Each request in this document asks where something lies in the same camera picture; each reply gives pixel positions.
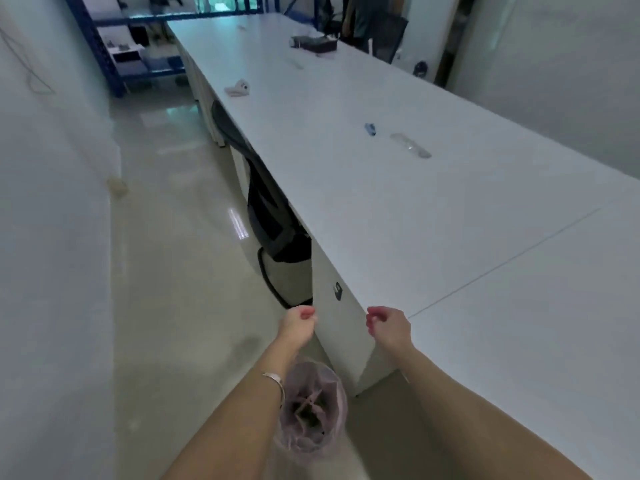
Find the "person's left hand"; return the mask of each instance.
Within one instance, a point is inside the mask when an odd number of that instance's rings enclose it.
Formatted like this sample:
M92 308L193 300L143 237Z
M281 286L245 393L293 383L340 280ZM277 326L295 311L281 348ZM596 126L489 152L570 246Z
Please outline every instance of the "person's left hand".
M276 340L290 347L293 353L298 353L313 336L316 322L316 309L313 306L296 306L280 320Z

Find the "tiled floor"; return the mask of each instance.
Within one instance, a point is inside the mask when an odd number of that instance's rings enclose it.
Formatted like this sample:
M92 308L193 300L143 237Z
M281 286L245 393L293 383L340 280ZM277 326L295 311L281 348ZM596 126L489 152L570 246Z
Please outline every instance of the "tiled floor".
M260 277L229 150L188 89L129 95L112 116L130 188L113 206L118 478L151 480L275 336L283 309ZM309 297L310 263L268 268L286 298ZM305 353L324 358L317 341ZM348 432L309 467L274 452L267 478L453 475L399 375L350 405Z

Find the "pink plastic bag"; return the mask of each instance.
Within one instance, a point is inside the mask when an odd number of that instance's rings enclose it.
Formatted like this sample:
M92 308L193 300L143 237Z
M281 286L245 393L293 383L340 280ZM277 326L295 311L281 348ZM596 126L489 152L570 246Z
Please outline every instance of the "pink plastic bag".
M287 375L284 389L275 443L300 464L327 455L347 419L340 379L325 364L301 359Z

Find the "white table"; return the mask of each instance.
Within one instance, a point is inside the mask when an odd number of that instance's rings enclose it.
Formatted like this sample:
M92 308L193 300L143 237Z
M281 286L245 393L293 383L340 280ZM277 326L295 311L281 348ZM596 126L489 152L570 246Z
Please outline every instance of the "white table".
M596 479L640 472L640 196L414 316L444 371Z
M363 308L418 314L637 188L351 47L289 48L308 27L282 15L169 25L313 238L317 334L350 392L388 373ZM240 78L251 94L228 97ZM412 156L394 132L433 157Z

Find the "silver bracelet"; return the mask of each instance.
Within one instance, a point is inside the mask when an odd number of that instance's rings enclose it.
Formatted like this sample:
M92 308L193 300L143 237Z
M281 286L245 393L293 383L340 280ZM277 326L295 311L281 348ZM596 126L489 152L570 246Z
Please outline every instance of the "silver bracelet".
M280 409L284 406L284 384L282 383L282 379L277 374L272 374L271 372L263 372L262 375L264 377L268 377L269 379L273 379L277 382L278 386L280 386Z

